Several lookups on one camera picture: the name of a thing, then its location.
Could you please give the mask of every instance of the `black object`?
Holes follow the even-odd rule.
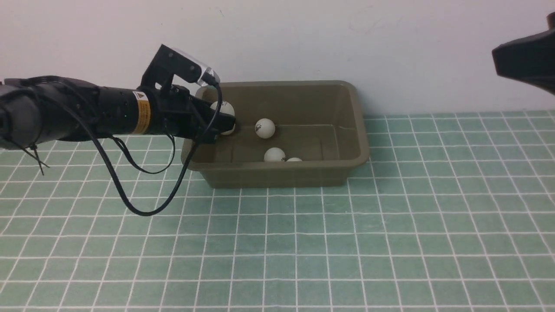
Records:
[[[193,97],[189,90],[173,85],[177,75],[187,82],[211,85],[218,92],[215,110],[211,103]],[[197,147],[215,142],[218,134],[233,129],[235,117],[220,113],[223,96],[214,71],[188,59],[180,52],[162,45],[137,89],[99,87],[82,80],[57,76],[6,79],[0,83],[0,148],[21,149],[42,166],[37,144],[51,140],[92,141],[105,162],[114,185],[133,213],[151,216],[171,202]],[[118,134],[163,134],[168,136],[175,156],[175,139],[191,139],[193,146],[167,200],[155,210],[143,212],[135,208],[118,179],[99,139],[110,138],[129,162],[142,172]]]
[[[534,85],[555,95],[555,12],[549,30],[516,39],[492,51],[497,74]]]

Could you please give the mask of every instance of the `warning label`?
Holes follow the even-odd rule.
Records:
[[[135,99],[137,99],[137,108],[139,117],[137,118],[137,126],[133,131],[134,134],[144,134],[150,124],[150,102],[146,94],[140,91],[133,91]]]

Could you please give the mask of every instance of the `ping pong ball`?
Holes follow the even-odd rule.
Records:
[[[218,107],[218,101],[212,103],[212,105],[210,106],[210,108],[212,110],[216,110],[217,107]],[[233,109],[233,106],[231,106],[231,104],[229,104],[229,102],[223,101],[221,103],[220,113],[235,116],[235,109]],[[221,134],[222,135],[229,135],[229,134],[233,133],[233,131],[235,131],[235,125],[233,125],[233,129],[231,129],[229,131],[226,131],[226,132],[222,132]]]
[[[272,147],[264,154],[265,162],[284,162],[285,159],[285,152],[278,147]]]
[[[262,139],[268,139],[271,138],[271,136],[276,132],[276,125],[272,120],[262,118],[256,122],[254,131],[256,132],[256,135]]]

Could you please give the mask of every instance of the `black cable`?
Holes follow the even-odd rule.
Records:
[[[123,189],[122,184],[119,181],[118,175],[115,172],[114,166],[112,165],[110,159],[108,158],[108,155],[106,154],[106,151],[102,147],[100,141],[95,137],[95,135],[94,135],[93,131],[91,130],[91,128],[89,127],[89,125],[86,122],[84,122],[82,120],[82,118],[76,112],[74,112],[73,110],[68,108],[65,104],[57,102],[56,100],[48,98],[44,95],[41,95],[41,96],[44,96],[44,97],[48,98],[51,102],[53,102],[54,104],[56,104],[57,106],[62,108],[64,111],[66,111],[71,117],[73,117],[73,119],[75,119],[75,121],[77,121],[77,123],[79,123],[79,125],[87,133],[87,135],[92,140],[94,146],[97,148],[98,153],[102,157],[102,160],[104,161],[104,164],[108,168],[108,172],[110,173],[110,176],[112,177],[112,181],[114,182],[115,188],[118,191],[118,194],[119,194],[120,198],[122,199],[123,203],[125,204],[125,206],[134,214],[137,214],[137,215],[140,215],[140,216],[143,216],[143,217],[150,217],[150,216],[153,216],[153,215],[156,215],[156,214],[160,213],[173,200],[173,198],[175,197],[175,194],[177,193],[179,187],[181,186],[181,182],[183,181],[183,178],[185,177],[187,167],[189,166],[189,163],[191,162],[191,159],[193,158],[193,154],[195,153],[196,149],[200,145],[198,142],[203,141],[204,137],[206,136],[206,134],[209,132],[210,128],[214,124],[214,121],[216,120],[216,117],[220,113],[221,104],[223,102],[223,96],[221,94],[220,85],[215,84],[214,87],[218,91],[218,106],[216,107],[216,111],[215,111],[214,115],[212,116],[212,119],[210,120],[210,123],[208,123],[208,125],[206,126],[204,131],[201,133],[201,135],[199,135],[198,137],[196,137],[193,140],[193,144],[191,145],[191,150],[189,151],[189,154],[187,155],[187,158],[185,159],[185,161],[183,163],[183,167],[181,169],[181,172],[179,173],[179,177],[177,179],[177,182],[175,183],[174,188],[171,190],[171,193],[168,196],[168,198],[164,201],[164,203],[160,207],[158,207],[158,208],[156,208],[156,209],[154,209],[150,212],[144,212],[144,211],[138,210],[129,201],[129,198],[125,194],[125,190]]]

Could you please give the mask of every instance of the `brown plastic bin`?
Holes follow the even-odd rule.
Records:
[[[344,81],[222,83],[224,100],[235,109],[236,126],[215,144],[201,145],[189,169],[213,188],[325,187],[346,183],[351,171],[370,156],[362,109],[355,87]],[[217,100],[215,90],[196,96]],[[261,139],[256,122],[269,118],[276,132]],[[302,162],[264,162],[279,147]],[[181,161],[189,152],[185,140]]]

